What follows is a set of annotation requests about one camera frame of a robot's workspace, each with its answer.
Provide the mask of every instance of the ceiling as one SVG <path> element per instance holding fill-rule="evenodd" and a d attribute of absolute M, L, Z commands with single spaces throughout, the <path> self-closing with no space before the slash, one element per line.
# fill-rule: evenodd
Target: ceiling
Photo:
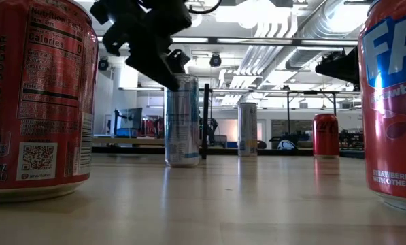
<path fill-rule="evenodd" d="M 225 15 L 224 13 L 228 11 L 232 11 L 233 7 L 228 6 L 228 5 L 234 5 L 234 2 L 240 2 L 241 5 L 249 4 L 252 6 L 252 4 L 255 4 L 256 2 L 265 2 L 267 4 L 266 8 L 270 8 L 271 11 L 274 11 L 274 13 L 266 13 L 267 16 L 273 16 L 274 19 L 278 18 L 278 22 L 283 22 L 285 21 L 282 16 L 277 16 L 277 12 L 279 9 L 285 9 L 285 8 L 276 8 L 275 6 L 271 6 L 271 0 L 224 0 L 224 5 L 220 7 L 219 10 L 212 14 L 208 14 L 205 16 L 202 16 L 201 24 L 199 24 L 197 27 L 191 27 L 189 29 L 183 30 L 182 32 L 178 33 L 177 36 L 180 37 L 254 37 L 258 35 L 259 32 L 259 24 L 255 25 L 252 28 L 244 28 L 244 27 L 249 27 L 252 24 L 244 24 L 244 21 L 251 21 L 253 18 L 260 18 L 258 14 L 253 14 L 252 9 L 249 9 L 249 11 L 245 11 L 242 13 L 242 15 L 235 16 L 233 15 Z M 296 19 L 295 27 L 297 28 L 298 26 L 301 26 L 301 23 L 304 22 L 307 17 L 312 14 L 312 12 L 321 4 L 322 0 L 295 0 L 303 3 L 304 1 L 307 2 L 306 5 L 301 4 L 300 7 L 296 6 L 294 10 L 292 9 L 289 14 L 294 15 Z M 81 4 L 83 7 L 85 7 L 88 11 L 90 7 L 93 5 L 92 1 L 77 1 L 79 4 Z M 221 19 L 221 15 L 224 14 L 225 19 L 228 19 L 229 22 L 220 22 L 219 20 Z M 289 22 L 290 27 L 293 27 L 294 24 L 293 22 Z M 98 36 L 102 36 L 107 29 L 111 26 L 110 23 L 106 23 L 104 25 L 100 25 L 95 19 L 93 23 L 93 27 L 97 33 Z M 347 32 L 343 38 L 346 39 L 356 39 L 358 37 L 358 32 L 360 30 L 360 25 L 355 26 L 352 30 Z M 247 56 L 248 53 L 250 53 L 250 47 L 249 46 L 243 46 L 243 45 L 209 45 L 209 44 L 173 44 L 171 46 L 171 49 L 182 49 L 189 57 L 192 59 L 192 65 L 189 66 L 188 68 L 188 73 L 198 76 L 200 79 L 200 83 L 206 83 L 208 81 L 211 82 L 213 86 L 217 86 L 220 84 L 220 73 L 222 73 L 223 69 L 230 69 L 233 71 L 237 71 L 237 69 L 241 66 L 242 62 L 244 62 L 245 57 Z M 265 50 L 262 49 L 262 52 L 259 55 L 260 59 L 263 59 L 263 56 L 265 55 Z M 352 87 L 346 86 L 346 82 L 337 80 L 337 79 L 332 79 L 324 76 L 319 76 L 316 73 L 309 71 L 310 69 L 314 69 L 314 65 L 316 65 L 316 62 L 320 60 L 323 54 L 328 53 L 328 51 L 322 51 L 318 52 L 317 56 L 312 57 L 313 59 L 311 60 L 312 62 L 308 62 L 306 65 L 304 65 L 299 71 L 309 71 L 309 72 L 292 72 L 290 74 L 282 74 L 282 76 L 279 76 L 278 73 L 272 72 L 274 70 L 274 64 L 277 63 L 277 60 L 282 60 L 282 53 L 284 49 L 281 49 L 281 51 L 278 52 L 277 56 L 275 56 L 271 62 L 265 67 L 265 71 L 257 74 L 255 81 L 248 82 L 250 84 L 257 84 L 258 86 L 263 87 L 264 89 L 277 89 L 280 88 L 282 85 L 288 84 L 290 85 L 290 89 L 299 89 L 299 90 L 308 90 L 308 89 L 319 89 L 323 88 L 326 90 L 352 90 Z M 126 55 L 128 52 L 125 50 L 125 48 L 122 49 L 122 55 Z M 210 67 L 209 65 L 209 60 L 210 57 L 212 56 L 213 53 L 218 53 L 220 54 L 222 58 L 222 66 L 218 68 L 213 68 Z M 104 46 L 101 45 L 101 51 L 100 51 L 101 56 L 109 56 L 106 51 L 104 50 Z M 122 65 L 124 59 L 115 59 L 117 63 L 121 64 L 114 64 L 114 65 Z M 272 78 L 273 81 L 270 81 L 270 85 L 263 86 L 261 83 L 262 78 L 263 80 L 267 80 L 268 78 Z M 156 86 L 157 83 L 153 82 L 151 79 L 145 77 L 144 75 L 140 74 L 139 75 L 139 83 L 142 86 Z"/>

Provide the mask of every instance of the soda can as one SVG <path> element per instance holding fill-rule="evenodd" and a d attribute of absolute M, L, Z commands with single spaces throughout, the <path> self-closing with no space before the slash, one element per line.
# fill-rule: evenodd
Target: soda can
<path fill-rule="evenodd" d="M 180 88 L 165 89 L 165 163 L 170 167 L 199 164 L 198 78 L 175 75 Z"/>
<path fill-rule="evenodd" d="M 238 155 L 240 157 L 257 157 L 257 105 L 240 103 L 237 109 L 238 120 Z"/>
<path fill-rule="evenodd" d="M 406 0 L 374 1 L 358 48 L 369 188 L 406 209 Z"/>
<path fill-rule="evenodd" d="M 313 119 L 313 154 L 315 157 L 339 156 L 339 123 L 334 114 L 319 114 Z"/>
<path fill-rule="evenodd" d="M 0 0 L 0 201 L 89 178 L 98 42 L 72 0 Z"/>

